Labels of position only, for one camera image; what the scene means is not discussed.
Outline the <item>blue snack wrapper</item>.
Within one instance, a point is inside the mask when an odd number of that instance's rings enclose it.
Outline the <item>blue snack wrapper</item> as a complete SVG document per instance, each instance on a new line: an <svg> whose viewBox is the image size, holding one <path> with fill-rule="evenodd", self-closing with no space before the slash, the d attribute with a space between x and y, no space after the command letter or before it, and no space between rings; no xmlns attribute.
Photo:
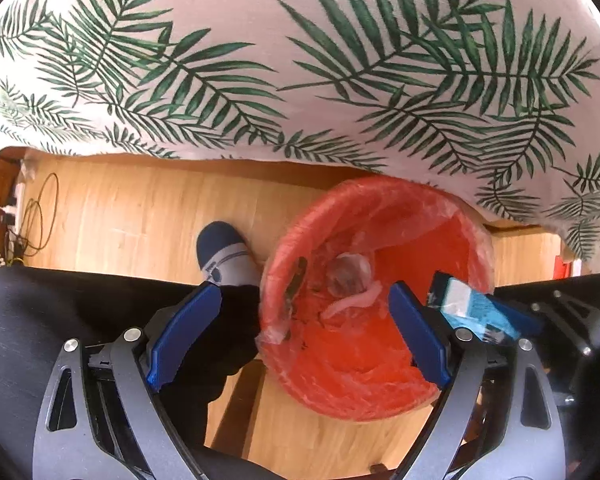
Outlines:
<svg viewBox="0 0 600 480"><path fill-rule="evenodd" d="M483 342L505 344L520 337L520 330L493 300L449 274L434 274L427 304L440 311L454 330L467 328Z"/></svg>

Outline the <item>red plastic trash bin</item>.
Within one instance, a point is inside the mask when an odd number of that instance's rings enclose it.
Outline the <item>red plastic trash bin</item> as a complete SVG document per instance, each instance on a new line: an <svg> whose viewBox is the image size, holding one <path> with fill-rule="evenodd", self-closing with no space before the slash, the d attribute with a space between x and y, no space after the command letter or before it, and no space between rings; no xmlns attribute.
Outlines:
<svg viewBox="0 0 600 480"><path fill-rule="evenodd" d="M356 422L396 416L438 389L413 364L388 307L404 282L425 300L444 272L488 292L488 231L456 198L373 176L343 182L280 239L261 282L258 348L294 400Z"/></svg>

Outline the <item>navy grey socked foot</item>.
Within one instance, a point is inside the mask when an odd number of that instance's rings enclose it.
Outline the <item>navy grey socked foot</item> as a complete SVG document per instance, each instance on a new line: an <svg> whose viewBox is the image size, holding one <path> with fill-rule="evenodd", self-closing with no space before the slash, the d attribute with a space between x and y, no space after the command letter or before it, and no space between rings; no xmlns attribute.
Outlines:
<svg viewBox="0 0 600 480"><path fill-rule="evenodd" d="M234 226L213 221L196 240L202 277L219 286L260 286L261 270L247 242Z"/></svg>

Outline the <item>palm leaf print bedspread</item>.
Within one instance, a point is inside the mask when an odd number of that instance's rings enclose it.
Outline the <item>palm leaf print bedspread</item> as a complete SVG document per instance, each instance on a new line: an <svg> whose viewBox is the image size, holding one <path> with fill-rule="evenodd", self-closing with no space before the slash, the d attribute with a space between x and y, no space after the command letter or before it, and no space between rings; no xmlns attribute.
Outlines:
<svg viewBox="0 0 600 480"><path fill-rule="evenodd" d="M0 151L377 171L600 270L594 0L0 0Z"/></svg>

